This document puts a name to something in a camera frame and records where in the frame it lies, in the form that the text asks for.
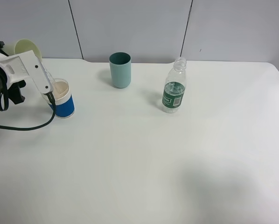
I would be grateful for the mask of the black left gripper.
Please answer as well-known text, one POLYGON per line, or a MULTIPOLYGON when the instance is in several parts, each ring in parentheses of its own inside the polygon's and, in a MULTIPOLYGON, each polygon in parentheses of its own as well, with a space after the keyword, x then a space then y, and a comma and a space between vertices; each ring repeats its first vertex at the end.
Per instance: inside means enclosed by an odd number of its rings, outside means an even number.
POLYGON ((26 86, 24 80, 13 83, 10 88, 7 88, 7 76, 5 72, 0 68, 0 111, 6 111, 9 106, 9 100, 15 105, 23 103, 25 97, 22 96, 20 88, 26 86))

